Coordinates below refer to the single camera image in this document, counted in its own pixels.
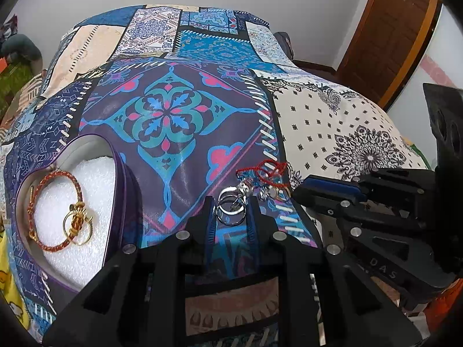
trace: blue leaf motif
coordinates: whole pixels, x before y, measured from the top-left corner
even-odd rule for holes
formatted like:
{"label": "blue leaf motif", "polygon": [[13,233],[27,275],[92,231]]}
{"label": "blue leaf motif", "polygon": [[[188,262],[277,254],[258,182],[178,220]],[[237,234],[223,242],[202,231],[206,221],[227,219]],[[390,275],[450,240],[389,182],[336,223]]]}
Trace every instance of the blue leaf motif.
{"label": "blue leaf motif", "polygon": [[172,108],[178,107],[179,105],[182,105],[183,102],[187,99],[188,94],[182,94],[179,97],[176,97],[175,100],[172,103]]}
{"label": "blue leaf motif", "polygon": [[172,122],[174,123],[174,125],[176,127],[180,127],[182,129],[188,129],[189,128],[188,123],[185,121],[185,119],[183,117],[171,116],[171,119],[172,119]]}
{"label": "blue leaf motif", "polygon": [[157,130],[157,128],[159,128],[161,126],[161,119],[156,119],[156,120],[153,120],[150,125],[148,125],[148,127],[146,128],[145,130],[145,134],[146,135],[149,135],[151,133],[153,133],[154,131]]}
{"label": "blue leaf motif", "polygon": [[150,107],[153,107],[155,110],[162,110],[163,109],[159,99],[154,99],[153,97],[149,97],[147,99],[147,101],[150,104]]}

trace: door panel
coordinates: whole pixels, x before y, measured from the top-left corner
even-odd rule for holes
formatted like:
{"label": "door panel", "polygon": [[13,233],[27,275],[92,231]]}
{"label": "door panel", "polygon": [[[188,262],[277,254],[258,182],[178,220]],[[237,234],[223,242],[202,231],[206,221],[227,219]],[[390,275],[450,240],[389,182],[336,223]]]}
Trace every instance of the door panel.
{"label": "door panel", "polygon": [[429,0],[374,0],[360,35],[341,63],[342,84],[378,102],[407,59]]}

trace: yellow fabric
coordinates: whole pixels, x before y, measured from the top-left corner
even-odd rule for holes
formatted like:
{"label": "yellow fabric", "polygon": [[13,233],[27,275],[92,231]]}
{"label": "yellow fabric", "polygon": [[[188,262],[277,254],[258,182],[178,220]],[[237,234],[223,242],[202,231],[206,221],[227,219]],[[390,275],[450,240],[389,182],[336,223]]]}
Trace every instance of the yellow fabric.
{"label": "yellow fabric", "polygon": [[29,329],[29,315],[27,314],[25,303],[10,272],[6,235],[3,224],[0,224],[0,290],[18,320],[26,330]]}

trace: silver ring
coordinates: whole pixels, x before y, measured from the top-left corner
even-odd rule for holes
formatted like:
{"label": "silver ring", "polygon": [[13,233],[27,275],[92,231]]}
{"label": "silver ring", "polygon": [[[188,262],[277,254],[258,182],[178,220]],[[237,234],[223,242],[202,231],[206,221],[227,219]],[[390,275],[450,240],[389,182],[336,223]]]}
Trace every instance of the silver ring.
{"label": "silver ring", "polygon": [[[242,210],[242,217],[241,219],[236,222],[236,223],[228,223],[228,222],[224,222],[221,218],[221,215],[223,214],[227,214],[227,215],[230,215],[229,212],[223,212],[223,208],[221,207],[222,204],[230,204],[232,202],[236,202],[238,201],[240,204],[241,204],[241,207],[240,207],[240,210]],[[244,200],[237,196],[236,194],[230,194],[230,195],[226,195],[225,197],[223,197],[222,199],[219,199],[218,203],[217,203],[217,219],[220,223],[224,224],[225,226],[228,226],[228,227],[235,227],[235,226],[238,226],[239,224],[241,224],[243,222],[243,220],[246,218],[246,204],[244,202]],[[237,215],[239,214],[239,212],[235,212],[233,211],[233,214],[232,215]]]}
{"label": "silver ring", "polygon": [[[238,215],[239,213],[243,212],[245,207],[246,207],[246,196],[243,195],[243,197],[239,197],[237,195],[237,191],[238,191],[238,188],[236,186],[229,186],[228,188],[225,188],[223,189],[219,195],[218,195],[218,203],[217,203],[217,207],[221,210],[221,212],[223,212],[224,214],[226,215]],[[227,197],[235,197],[235,201],[238,201],[238,199],[241,201],[241,207],[236,210],[236,211],[227,211],[225,210],[221,205],[222,204],[225,204],[225,203],[228,203],[228,202],[223,202],[224,199],[226,199]]]}

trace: orange braided bracelet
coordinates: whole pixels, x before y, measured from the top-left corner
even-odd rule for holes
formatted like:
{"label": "orange braided bracelet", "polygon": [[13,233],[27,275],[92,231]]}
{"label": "orange braided bracelet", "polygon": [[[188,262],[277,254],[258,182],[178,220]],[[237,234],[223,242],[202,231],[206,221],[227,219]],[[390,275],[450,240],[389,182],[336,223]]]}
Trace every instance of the orange braided bracelet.
{"label": "orange braided bracelet", "polygon": [[[50,247],[48,245],[43,244],[37,236],[37,232],[35,229],[35,222],[34,222],[35,202],[36,202],[37,196],[39,195],[40,191],[48,183],[48,181],[58,176],[65,176],[69,180],[72,181],[72,183],[76,187],[77,202],[69,206],[69,213],[64,217],[64,220],[63,220],[63,232],[66,236],[66,240],[64,240],[59,245]],[[70,216],[72,216],[72,222],[71,222],[71,228],[69,229],[69,233],[68,233],[66,231],[66,220]],[[47,252],[57,252],[67,247],[70,243],[73,243],[76,245],[84,245],[90,240],[93,234],[93,225],[92,225],[93,217],[91,218],[87,217],[87,211],[85,210],[85,203],[82,200],[82,191],[80,190],[80,185],[77,182],[77,179],[72,174],[66,171],[56,170],[56,171],[50,172],[48,175],[46,175],[42,179],[42,181],[40,181],[40,184],[37,186],[35,191],[34,191],[34,187],[31,186],[31,198],[29,200],[29,205],[27,206],[27,217],[29,220],[29,237],[32,240],[34,240],[42,250],[45,250]],[[90,225],[90,234],[84,242],[76,243],[74,241],[74,238],[79,234],[84,222]]]}

